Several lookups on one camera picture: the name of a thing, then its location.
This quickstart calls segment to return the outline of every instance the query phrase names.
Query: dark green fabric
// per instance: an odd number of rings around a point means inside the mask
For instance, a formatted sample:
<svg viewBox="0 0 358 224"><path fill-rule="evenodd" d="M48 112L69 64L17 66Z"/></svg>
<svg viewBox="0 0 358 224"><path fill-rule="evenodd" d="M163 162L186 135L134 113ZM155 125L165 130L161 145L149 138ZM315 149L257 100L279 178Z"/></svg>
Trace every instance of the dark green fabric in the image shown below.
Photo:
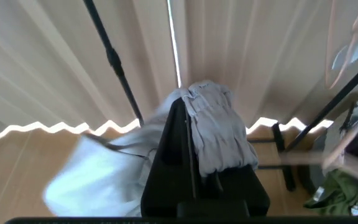
<svg viewBox="0 0 358 224"><path fill-rule="evenodd" d="M324 192L318 201L313 197L303 206L320 215L352 215L351 208L358 206L358 188L348 174L333 170L327 173Z"/></svg>

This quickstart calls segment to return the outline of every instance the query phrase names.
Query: black pole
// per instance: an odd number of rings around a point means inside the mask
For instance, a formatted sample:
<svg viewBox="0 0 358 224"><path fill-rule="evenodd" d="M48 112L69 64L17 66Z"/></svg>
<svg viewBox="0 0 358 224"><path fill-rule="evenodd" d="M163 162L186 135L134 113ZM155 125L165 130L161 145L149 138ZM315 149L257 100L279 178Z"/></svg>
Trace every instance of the black pole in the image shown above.
<svg viewBox="0 0 358 224"><path fill-rule="evenodd" d="M117 52L111 46L109 37L106 33L106 30L104 29L102 20L99 17L98 10L94 5L93 0L84 0L84 3L86 8L88 9L88 12L92 18L94 26L96 27L96 30L98 30L98 34L100 36L100 39L102 40L104 48L106 49L107 58L109 60L110 66L112 66L112 68L116 72L116 75L119 81L121 82L125 94L128 97L129 103L131 104L132 109L134 110L134 113L137 116L137 119L139 119L140 126L143 126L144 121L143 121L142 114L140 113L140 109L137 106L135 97L132 94L131 88L129 87L128 81L125 77L124 69L122 69L121 66L121 60L119 59Z"/></svg>
<svg viewBox="0 0 358 224"><path fill-rule="evenodd" d="M341 102L341 100L343 98L345 98L345 96L347 94L349 94L354 87L356 87L358 85L358 73L356 74L356 76L354 76L352 78L352 80L346 84L346 86L339 91L339 93L323 108L323 110L320 111L320 113L317 115L317 117L313 120L313 122L311 124L309 124L289 145L288 147L285 149L285 152L290 151L291 149L293 149L297 144L299 144L299 142L309 133L309 131L314 128L318 123L320 123L325 116L327 116L327 114L329 112L331 112L332 109L335 108L335 106Z"/></svg>

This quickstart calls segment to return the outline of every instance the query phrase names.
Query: floor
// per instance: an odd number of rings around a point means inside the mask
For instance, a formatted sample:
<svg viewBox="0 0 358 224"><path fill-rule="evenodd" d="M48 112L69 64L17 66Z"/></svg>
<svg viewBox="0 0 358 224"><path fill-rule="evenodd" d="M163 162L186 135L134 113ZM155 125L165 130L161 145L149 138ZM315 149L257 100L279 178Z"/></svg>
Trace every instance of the floor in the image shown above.
<svg viewBox="0 0 358 224"><path fill-rule="evenodd" d="M286 142L298 133L289 130ZM41 129L26 133L11 131L0 138L0 223L14 217L49 217L41 199L48 182L63 167L80 135L68 131L50 134ZM119 133L109 129L106 138ZM250 138L272 138L269 128L259 128ZM305 144L313 141L309 136ZM277 161L274 143L256 144L260 164ZM280 170L258 170L257 175L271 199L268 215L314 215L302 207L309 197L298 183L294 192L285 188Z"/></svg>

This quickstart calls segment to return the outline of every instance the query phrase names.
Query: black metal frame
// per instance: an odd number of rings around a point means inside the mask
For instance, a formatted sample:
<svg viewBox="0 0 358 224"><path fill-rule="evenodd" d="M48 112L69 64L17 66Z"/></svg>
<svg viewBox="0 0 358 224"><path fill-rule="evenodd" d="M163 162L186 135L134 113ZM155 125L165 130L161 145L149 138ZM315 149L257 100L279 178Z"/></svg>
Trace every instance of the black metal frame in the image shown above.
<svg viewBox="0 0 358 224"><path fill-rule="evenodd" d="M124 70L121 66L121 61L119 59L119 56L117 52L113 49L111 46L109 37L106 33L106 30L103 27L103 23L99 17L98 11L96 10L96 7L93 3L93 0L84 0L85 6L88 9L88 12L93 20L93 23L98 31L98 34L103 42L104 47L106 48L107 58L109 60L110 66L114 69L118 79L121 82L121 85L128 97L129 103L132 106L132 109L134 110L135 115L139 119L139 123L142 126L143 125L143 118L140 113L140 110L137 106L136 100L134 98L134 95L132 94L131 88L129 87L129 84L125 78ZM280 128L277 124L274 124L272 126L272 131L274 138L273 139L250 139L250 143L254 144L260 144L260 143L272 143L274 142L277 147L278 153L282 152L288 152L293 150L300 142L301 140L310 132L312 128L314 128L318 123L320 123L325 116L328 115L329 112L331 112L338 103L340 103L353 89L358 85L358 73L356 76L318 113L318 115L315 117L313 122L307 127L302 130L302 132L297 135L297 137L287 146L285 147L284 139L282 137ZM285 184L287 186L287 190L293 191L295 190L295 181L293 178L293 174L291 171L290 166L282 166L282 165L274 165L274 166L259 166L259 169L281 169L283 171L283 176L285 179Z"/></svg>

